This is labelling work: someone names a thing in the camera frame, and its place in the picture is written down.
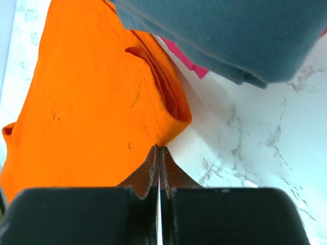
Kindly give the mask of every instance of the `clothing pile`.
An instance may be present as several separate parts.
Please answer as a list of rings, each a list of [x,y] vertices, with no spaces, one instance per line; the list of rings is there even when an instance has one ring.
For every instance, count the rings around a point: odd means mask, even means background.
[[[259,87],[292,78],[327,0],[52,0],[33,81],[3,128],[7,201],[23,189],[116,186],[192,120],[168,55]]]

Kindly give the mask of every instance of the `orange garment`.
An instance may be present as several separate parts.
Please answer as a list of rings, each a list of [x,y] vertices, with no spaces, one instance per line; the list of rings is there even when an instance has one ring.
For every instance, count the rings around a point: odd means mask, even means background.
[[[169,58],[149,34],[124,30],[106,0],[52,0],[34,78],[0,185],[115,186],[191,122]]]

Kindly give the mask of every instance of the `marble countertop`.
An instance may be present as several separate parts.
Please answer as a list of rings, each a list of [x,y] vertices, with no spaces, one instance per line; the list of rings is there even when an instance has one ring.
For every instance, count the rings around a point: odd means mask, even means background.
[[[17,1],[1,127],[21,111],[49,3]],[[283,189],[296,204],[311,244],[327,244],[327,36],[292,81],[264,90],[211,72],[200,80],[166,51],[193,113],[192,124],[169,144],[177,164],[203,186]],[[5,157],[1,139],[1,164]]]
[[[17,0],[6,0],[0,3],[0,95],[6,71],[16,1]]]

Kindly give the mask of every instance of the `teal fabric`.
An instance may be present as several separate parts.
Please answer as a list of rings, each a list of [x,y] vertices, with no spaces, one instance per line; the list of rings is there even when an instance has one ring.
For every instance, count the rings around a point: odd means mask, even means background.
[[[327,0],[111,0],[126,29],[174,41],[193,63],[265,88],[293,78],[327,26]]]

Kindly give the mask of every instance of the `pink fabric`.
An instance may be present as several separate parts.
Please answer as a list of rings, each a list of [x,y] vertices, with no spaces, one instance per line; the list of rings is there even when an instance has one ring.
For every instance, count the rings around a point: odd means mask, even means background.
[[[327,28],[325,29],[325,31],[321,34],[320,37],[322,37],[323,35],[325,35],[327,33]]]
[[[183,64],[189,69],[189,70],[193,70],[196,75],[198,75],[199,79],[202,79],[204,78],[204,76],[209,72],[209,70],[201,67],[201,66],[198,66],[198,65],[195,65],[192,63],[191,60],[188,59],[188,57],[186,57],[185,54],[182,53],[182,51],[177,47],[177,45],[172,42],[172,41],[169,41],[165,38],[161,38],[163,40],[163,42],[167,45],[167,47],[169,48],[169,50],[174,54],[176,55],[176,57],[178,59],[180,59],[181,62],[183,62]]]

